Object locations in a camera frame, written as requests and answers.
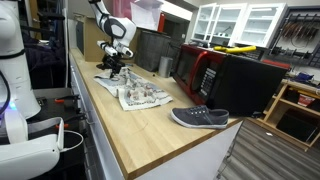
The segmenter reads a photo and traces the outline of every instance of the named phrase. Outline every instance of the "white robot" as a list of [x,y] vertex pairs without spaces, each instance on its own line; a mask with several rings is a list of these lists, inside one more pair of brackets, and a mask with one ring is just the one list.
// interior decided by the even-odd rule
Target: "white robot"
[[[112,17],[102,1],[89,0],[89,3],[96,14],[97,25],[112,39],[111,44],[98,42],[108,54],[104,65],[117,73],[122,56],[133,56],[128,46],[136,26],[127,18]],[[68,150],[63,147],[63,120],[52,118],[43,124],[26,123],[26,119],[40,111],[40,106],[31,88],[17,1],[0,0],[0,12],[0,137],[7,136],[10,142],[0,145],[0,179],[30,179],[52,169],[60,153]],[[58,134],[28,140],[28,133],[42,130],[44,124],[50,123],[60,123]]]
[[111,43],[97,42],[100,48],[107,53],[103,58],[103,63],[97,67],[111,69],[110,78],[112,78],[124,66],[120,59],[124,56],[133,57],[133,52],[128,47],[136,32],[136,25],[128,18],[111,16],[101,0],[89,0],[89,3],[95,13],[98,27],[111,37]]

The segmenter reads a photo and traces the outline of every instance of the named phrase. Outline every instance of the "blue light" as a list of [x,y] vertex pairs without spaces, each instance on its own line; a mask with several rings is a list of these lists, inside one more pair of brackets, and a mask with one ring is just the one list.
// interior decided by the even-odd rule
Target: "blue light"
[[17,107],[16,107],[16,105],[14,104],[14,102],[10,102],[10,103],[9,103],[9,107],[10,107],[10,109],[12,109],[12,110],[17,110]]

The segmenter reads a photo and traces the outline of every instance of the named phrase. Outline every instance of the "black microwave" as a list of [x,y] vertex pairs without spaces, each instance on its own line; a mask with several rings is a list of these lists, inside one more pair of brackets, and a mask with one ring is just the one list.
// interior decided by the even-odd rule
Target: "black microwave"
[[286,72],[258,60],[183,44],[173,78],[197,105],[252,116],[264,111]]

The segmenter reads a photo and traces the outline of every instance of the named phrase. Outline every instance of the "gray sneaker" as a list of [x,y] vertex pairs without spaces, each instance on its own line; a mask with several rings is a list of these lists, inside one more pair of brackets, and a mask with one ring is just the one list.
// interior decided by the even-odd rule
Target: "gray sneaker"
[[188,128],[214,128],[227,127],[229,112],[224,109],[210,110],[205,105],[192,108],[173,108],[171,117],[180,125]]

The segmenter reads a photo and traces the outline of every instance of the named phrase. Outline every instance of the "white wall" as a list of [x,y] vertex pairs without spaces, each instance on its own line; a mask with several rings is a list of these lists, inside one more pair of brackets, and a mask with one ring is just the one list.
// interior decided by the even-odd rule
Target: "white wall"
[[[67,0],[68,2],[68,19],[73,19],[73,13],[80,13],[89,17],[94,17],[94,12],[88,0]],[[107,10],[112,14],[113,0],[103,0]]]

